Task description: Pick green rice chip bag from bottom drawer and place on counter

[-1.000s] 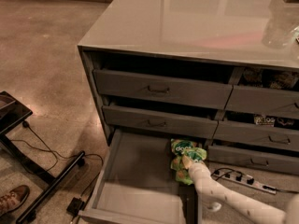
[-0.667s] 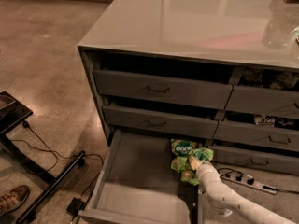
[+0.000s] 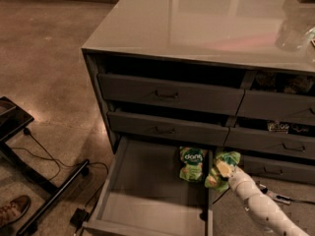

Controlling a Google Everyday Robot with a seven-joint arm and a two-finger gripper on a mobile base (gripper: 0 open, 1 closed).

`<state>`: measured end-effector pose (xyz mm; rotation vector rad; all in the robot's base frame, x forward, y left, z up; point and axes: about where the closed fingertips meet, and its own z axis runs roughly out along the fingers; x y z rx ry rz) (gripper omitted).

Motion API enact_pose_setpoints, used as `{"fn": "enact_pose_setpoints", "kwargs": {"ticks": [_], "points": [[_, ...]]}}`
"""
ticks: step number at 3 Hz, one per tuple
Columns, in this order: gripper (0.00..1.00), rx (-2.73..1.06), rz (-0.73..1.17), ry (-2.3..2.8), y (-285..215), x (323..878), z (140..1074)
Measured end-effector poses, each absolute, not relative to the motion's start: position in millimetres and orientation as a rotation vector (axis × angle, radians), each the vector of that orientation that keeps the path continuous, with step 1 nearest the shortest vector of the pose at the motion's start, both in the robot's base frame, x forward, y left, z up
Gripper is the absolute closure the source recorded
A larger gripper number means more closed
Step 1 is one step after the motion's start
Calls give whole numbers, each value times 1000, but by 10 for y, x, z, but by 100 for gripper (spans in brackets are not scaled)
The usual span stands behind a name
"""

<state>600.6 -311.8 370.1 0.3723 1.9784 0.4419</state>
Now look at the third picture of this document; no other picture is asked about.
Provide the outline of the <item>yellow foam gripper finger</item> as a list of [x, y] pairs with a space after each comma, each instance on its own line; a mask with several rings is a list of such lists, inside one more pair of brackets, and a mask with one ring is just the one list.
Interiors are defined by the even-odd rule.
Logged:
[[216, 168], [223, 178], [229, 178], [233, 174], [233, 166], [229, 165], [225, 161], [217, 160], [216, 161]]

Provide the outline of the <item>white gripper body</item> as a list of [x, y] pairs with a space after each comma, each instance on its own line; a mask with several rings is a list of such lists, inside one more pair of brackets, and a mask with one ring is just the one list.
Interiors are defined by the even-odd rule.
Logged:
[[242, 201], [260, 193], [255, 181], [239, 167], [236, 167], [228, 178], [228, 185]]

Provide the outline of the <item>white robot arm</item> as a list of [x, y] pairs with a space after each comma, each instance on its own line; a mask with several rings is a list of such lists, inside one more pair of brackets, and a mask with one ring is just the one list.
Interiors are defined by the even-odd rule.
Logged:
[[267, 195], [263, 194], [255, 181], [238, 166], [222, 160], [215, 167], [228, 186], [242, 202], [248, 215], [262, 228], [269, 228], [278, 236], [310, 236], [280, 209]]

